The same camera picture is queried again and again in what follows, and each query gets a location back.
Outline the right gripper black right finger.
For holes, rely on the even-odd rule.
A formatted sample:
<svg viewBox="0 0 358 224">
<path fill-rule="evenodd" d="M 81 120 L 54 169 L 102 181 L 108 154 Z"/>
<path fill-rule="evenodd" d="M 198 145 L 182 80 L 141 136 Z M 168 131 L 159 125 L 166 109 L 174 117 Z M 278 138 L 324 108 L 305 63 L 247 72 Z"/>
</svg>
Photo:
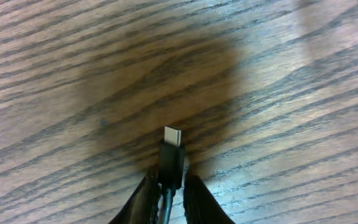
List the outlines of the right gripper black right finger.
<svg viewBox="0 0 358 224">
<path fill-rule="evenodd" d="M 186 175 L 183 207 L 187 224 L 234 224 L 196 174 Z"/>
</svg>

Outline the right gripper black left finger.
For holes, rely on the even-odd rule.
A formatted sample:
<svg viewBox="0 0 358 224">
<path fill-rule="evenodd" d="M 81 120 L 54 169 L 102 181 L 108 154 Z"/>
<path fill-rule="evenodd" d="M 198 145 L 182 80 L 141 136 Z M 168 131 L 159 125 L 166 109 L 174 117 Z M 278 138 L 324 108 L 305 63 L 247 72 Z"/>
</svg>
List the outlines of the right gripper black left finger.
<svg viewBox="0 0 358 224">
<path fill-rule="evenodd" d="M 149 169 L 128 201 L 109 224 L 156 224 L 160 195 L 157 170 Z"/>
</svg>

